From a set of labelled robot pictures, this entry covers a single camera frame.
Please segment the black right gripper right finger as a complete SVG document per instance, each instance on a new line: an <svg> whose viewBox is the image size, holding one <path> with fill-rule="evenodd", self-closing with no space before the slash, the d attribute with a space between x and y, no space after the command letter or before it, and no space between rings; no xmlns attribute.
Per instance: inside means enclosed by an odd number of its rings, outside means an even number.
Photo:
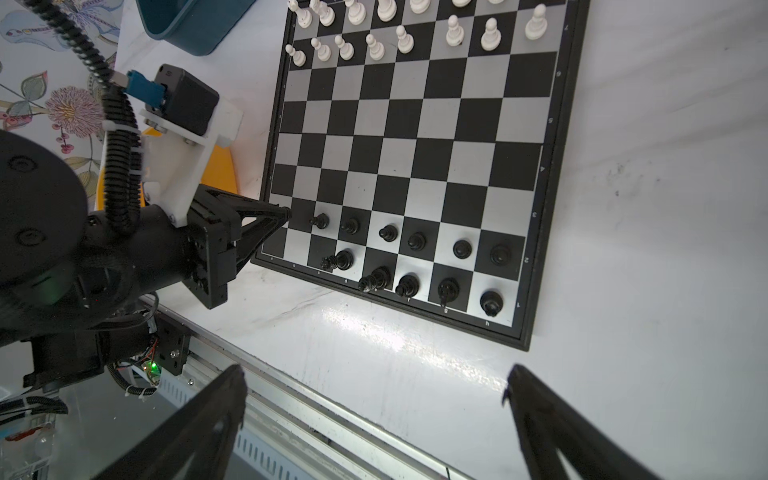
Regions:
<svg viewBox="0 0 768 480"><path fill-rule="evenodd" d="M567 479L567 459L583 479L656 479L522 364L513 366L503 400L510 405L532 479Z"/></svg>

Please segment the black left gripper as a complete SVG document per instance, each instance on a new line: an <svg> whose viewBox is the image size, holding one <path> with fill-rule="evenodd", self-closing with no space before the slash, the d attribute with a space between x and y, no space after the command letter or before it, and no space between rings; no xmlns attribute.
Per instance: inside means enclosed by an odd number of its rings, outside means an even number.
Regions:
<svg viewBox="0 0 768 480"><path fill-rule="evenodd" d="M290 218L289 207L199 185L187 214L190 273L183 284L206 308L222 305L228 283Z"/></svg>

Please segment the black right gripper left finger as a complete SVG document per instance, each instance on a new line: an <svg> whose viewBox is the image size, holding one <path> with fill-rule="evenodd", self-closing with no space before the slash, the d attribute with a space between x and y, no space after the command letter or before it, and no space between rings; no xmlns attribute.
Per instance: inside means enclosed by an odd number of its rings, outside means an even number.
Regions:
<svg viewBox="0 0 768 480"><path fill-rule="evenodd" d="M143 441L106 467L98 479L225 477L245 414L244 370L229 366Z"/></svg>

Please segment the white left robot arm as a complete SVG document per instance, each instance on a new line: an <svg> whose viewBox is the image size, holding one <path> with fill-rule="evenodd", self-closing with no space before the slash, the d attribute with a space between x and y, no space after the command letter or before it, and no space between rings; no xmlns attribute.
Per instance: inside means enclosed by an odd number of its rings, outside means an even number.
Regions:
<svg viewBox="0 0 768 480"><path fill-rule="evenodd" d="M182 283L206 307L291 212L200 186L191 223L150 205L132 234L90 212L77 175L46 148L1 135L1 341L96 328L142 295Z"/></svg>

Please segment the yellow plastic tray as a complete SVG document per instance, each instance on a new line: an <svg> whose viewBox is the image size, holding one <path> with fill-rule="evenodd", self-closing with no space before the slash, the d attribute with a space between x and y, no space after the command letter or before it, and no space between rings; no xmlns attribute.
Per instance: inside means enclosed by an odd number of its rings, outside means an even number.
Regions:
<svg viewBox="0 0 768 480"><path fill-rule="evenodd" d="M159 137L161 133L153 128L147 128L143 135ZM99 172L93 210L104 208L104 172ZM214 146L206 169L201 177L201 183L233 194L239 194L235 166L229 147Z"/></svg>

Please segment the black and silver chessboard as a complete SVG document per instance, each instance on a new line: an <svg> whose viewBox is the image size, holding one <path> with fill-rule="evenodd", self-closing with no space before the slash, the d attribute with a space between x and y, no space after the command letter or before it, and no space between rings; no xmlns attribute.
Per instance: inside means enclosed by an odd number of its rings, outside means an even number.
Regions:
<svg viewBox="0 0 768 480"><path fill-rule="evenodd" d="M589 9L288 4L254 263L527 350Z"/></svg>

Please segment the teal plastic tray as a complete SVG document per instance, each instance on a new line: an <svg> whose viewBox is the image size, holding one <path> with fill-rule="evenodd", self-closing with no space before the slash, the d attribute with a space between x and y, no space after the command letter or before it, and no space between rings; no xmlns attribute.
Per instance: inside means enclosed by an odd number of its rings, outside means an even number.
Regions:
<svg viewBox="0 0 768 480"><path fill-rule="evenodd" d="M146 34L194 56L207 56L255 0L136 0Z"/></svg>

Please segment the aluminium front rail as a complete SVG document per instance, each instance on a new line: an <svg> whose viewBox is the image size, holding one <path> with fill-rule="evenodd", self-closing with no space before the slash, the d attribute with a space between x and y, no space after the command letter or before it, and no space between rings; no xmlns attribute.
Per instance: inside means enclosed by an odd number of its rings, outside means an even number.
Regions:
<svg viewBox="0 0 768 480"><path fill-rule="evenodd" d="M244 371L233 452L268 479L451 479L465 473L165 307L158 392L181 407L232 365Z"/></svg>

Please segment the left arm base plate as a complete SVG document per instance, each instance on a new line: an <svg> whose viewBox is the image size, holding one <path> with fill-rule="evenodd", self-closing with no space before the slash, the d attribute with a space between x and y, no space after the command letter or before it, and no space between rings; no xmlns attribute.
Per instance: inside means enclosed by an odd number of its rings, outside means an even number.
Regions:
<svg viewBox="0 0 768 480"><path fill-rule="evenodd" d="M163 371L182 373L192 330L159 312L139 326L99 328L50 334L31 340L34 370L23 377L25 388L45 392L98 376L111 364L144 352Z"/></svg>

